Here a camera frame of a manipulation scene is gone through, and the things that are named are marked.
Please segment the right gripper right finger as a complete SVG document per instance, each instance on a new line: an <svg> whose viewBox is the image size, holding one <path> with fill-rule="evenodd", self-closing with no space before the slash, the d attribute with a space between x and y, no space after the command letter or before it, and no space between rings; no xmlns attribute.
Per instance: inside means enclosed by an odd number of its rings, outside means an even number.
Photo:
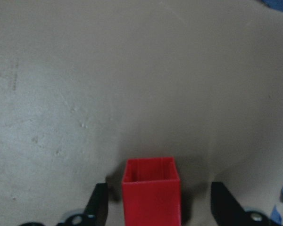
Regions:
<svg viewBox="0 0 283 226"><path fill-rule="evenodd" d="M211 183L210 208L218 226L246 226L247 214L222 182Z"/></svg>

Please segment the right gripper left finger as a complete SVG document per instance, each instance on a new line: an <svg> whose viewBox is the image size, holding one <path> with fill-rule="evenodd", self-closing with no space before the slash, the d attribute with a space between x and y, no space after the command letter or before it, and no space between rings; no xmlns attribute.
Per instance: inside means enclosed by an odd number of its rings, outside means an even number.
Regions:
<svg viewBox="0 0 283 226"><path fill-rule="evenodd" d="M96 184L84 209L88 226L105 226L108 217L108 184Z"/></svg>

